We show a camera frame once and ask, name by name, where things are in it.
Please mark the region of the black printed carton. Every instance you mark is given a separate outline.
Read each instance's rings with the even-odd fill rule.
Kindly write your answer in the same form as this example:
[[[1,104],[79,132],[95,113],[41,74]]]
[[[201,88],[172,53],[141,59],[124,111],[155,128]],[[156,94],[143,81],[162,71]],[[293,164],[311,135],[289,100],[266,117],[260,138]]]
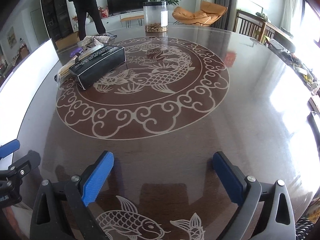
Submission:
[[[126,61],[125,48],[104,45],[93,53],[79,59],[69,68],[71,77],[86,90],[101,77]]]

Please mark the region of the silver glitter bow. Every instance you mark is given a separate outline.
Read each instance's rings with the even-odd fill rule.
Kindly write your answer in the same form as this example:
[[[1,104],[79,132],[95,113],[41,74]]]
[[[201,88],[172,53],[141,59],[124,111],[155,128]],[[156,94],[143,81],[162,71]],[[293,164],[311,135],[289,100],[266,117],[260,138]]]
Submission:
[[[101,36],[86,36],[81,43],[82,48],[92,48],[95,46],[102,46],[103,44],[109,41],[110,37],[101,35]]]

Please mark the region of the white storage box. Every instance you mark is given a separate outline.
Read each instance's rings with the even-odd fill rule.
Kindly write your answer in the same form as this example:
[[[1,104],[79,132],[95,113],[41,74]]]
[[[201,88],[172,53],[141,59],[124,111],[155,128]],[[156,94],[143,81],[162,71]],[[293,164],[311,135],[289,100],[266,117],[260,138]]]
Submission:
[[[23,60],[1,86],[1,144],[14,139],[21,147],[1,160],[6,168],[28,150],[44,154],[55,112],[54,75],[61,66],[53,42],[48,40]]]

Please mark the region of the dark glass display cabinet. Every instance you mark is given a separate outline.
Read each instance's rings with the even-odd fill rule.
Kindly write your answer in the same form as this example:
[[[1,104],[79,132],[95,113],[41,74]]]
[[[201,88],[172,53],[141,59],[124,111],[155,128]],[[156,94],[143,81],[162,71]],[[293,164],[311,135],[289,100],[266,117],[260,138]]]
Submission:
[[[40,0],[40,2],[48,35],[54,42],[73,32],[66,0]]]

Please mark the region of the white tv cabinet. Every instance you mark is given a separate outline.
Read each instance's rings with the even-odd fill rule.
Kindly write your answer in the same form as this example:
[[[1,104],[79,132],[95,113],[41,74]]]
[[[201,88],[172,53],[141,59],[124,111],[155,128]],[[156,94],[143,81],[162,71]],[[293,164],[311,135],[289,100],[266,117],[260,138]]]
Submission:
[[[173,10],[168,10],[168,24],[174,24],[176,20],[172,16]],[[97,34],[98,31],[96,30],[95,23],[89,17],[90,22],[87,21],[85,24],[86,34],[93,35]],[[123,14],[117,14],[113,16],[108,16],[106,18],[101,19],[106,31],[112,31],[120,28],[130,28],[132,26],[143,26],[144,25],[144,12],[142,11],[135,11],[135,12],[128,12]],[[73,24],[73,31],[78,31],[78,22],[72,20]]]

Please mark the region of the cluttered side table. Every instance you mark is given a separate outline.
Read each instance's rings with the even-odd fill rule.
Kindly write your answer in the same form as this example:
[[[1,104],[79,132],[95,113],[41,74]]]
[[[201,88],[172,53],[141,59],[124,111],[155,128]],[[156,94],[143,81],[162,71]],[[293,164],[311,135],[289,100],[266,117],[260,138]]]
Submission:
[[[319,49],[268,24],[264,45],[291,67],[311,94],[319,95]]]

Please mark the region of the person in black clothes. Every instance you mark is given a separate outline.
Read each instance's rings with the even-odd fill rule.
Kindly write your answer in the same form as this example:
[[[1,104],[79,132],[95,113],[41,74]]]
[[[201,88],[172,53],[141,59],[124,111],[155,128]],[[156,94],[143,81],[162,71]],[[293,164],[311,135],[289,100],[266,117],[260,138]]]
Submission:
[[[73,2],[76,16],[78,19],[78,34],[80,40],[83,40],[86,37],[85,22],[87,14],[91,16],[95,23],[96,30],[99,34],[106,33],[106,29],[100,18],[97,1],[96,0],[68,0]]]

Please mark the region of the wooden bench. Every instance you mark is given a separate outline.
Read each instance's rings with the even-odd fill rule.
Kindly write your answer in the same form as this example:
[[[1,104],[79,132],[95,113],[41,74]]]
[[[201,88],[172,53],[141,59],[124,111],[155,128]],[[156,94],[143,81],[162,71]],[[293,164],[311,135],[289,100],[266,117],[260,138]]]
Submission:
[[[131,22],[132,21],[137,21],[139,26],[143,25],[143,20],[144,16],[143,15],[138,15],[138,16],[131,16],[131,17],[124,17],[120,19],[121,23],[125,23],[125,26],[127,28],[131,27]]]

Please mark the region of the wooden dining chair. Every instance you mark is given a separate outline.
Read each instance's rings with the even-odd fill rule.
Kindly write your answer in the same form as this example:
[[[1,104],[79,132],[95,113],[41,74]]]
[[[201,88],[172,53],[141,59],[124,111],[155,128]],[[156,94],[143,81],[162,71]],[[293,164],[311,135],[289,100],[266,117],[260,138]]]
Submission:
[[[249,12],[237,9],[233,31],[264,43],[266,20]]]

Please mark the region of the clear jar with black lid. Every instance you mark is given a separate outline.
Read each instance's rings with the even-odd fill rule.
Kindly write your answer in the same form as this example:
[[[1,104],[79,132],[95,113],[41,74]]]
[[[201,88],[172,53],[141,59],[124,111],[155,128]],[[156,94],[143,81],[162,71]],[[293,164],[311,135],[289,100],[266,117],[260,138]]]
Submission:
[[[147,33],[163,33],[168,30],[168,3],[144,2],[144,28]]]

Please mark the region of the black flat screen television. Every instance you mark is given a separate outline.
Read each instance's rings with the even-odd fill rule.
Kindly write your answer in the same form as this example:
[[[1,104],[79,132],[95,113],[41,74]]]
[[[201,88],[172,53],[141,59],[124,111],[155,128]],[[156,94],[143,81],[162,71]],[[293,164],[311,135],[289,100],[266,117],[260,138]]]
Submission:
[[[108,12],[111,15],[143,9],[148,0],[107,0]]]

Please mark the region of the orange lounge chair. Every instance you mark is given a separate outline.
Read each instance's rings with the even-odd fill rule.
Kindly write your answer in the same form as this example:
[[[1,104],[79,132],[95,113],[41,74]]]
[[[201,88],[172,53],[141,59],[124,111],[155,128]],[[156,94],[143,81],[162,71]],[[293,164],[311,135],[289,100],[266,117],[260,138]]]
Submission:
[[[190,12],[182,7],[176,7],[172,17],[177,23],[208,27],[219,20],[227,10],[228,8],[222,5],[202,1],[198,11]]]

